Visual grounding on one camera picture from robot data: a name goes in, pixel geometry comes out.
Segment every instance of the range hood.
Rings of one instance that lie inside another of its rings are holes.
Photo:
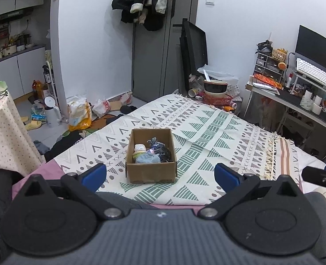
[[[24,8],[24,9],[20,9],[20,10],[16,10],[16,11],[12,11],[12,12],[2,14],[2,15],[0,15],[0,24],[4,24],[4,23],[15,21],[15,20],[19,20],[22,17],[30,15],[31,12],[33,12],[33,7]]]

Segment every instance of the yellow bag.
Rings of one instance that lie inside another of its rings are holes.
[[[92,109],[85,97],[74,97],[67,103],[69,131],[84,130],[92,125]]]

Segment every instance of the black monitor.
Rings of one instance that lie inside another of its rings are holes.
[[[304,26],[299,26],[295,52],[326,68],[326,38]]]
[[[189,90],[189,76],[197,75],[197,69],[208,64],[206,33],[194,24],[183,19],[180,38],[184,69],[185,89]]]

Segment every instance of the bed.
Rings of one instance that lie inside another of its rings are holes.
[[[174,184],[130,184],[125,176],[125,156],[133,128],[170,128],[178,159]],[[316,188],[303,182],[301,170],[325,164],[274,133],[179,95],[167,95],[121,117],[75,144],[34,173],[46,179],[64,173],[82,173],[97,163],[107,166],[107,180],[99,191],[164,206],[204,206],[225,192],[215,182],[214,166],[275,180],[289,174],[304,192]],[[25,182],[14,186],[13,195]]]

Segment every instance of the gray gripper base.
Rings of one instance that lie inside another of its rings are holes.
[[[48,259],[12,253],[3,265],[321,265],[309,252],[286,258],[254,254],[236,245],[216,221],[191,210],[134,209],[105,222],[81,248]]]

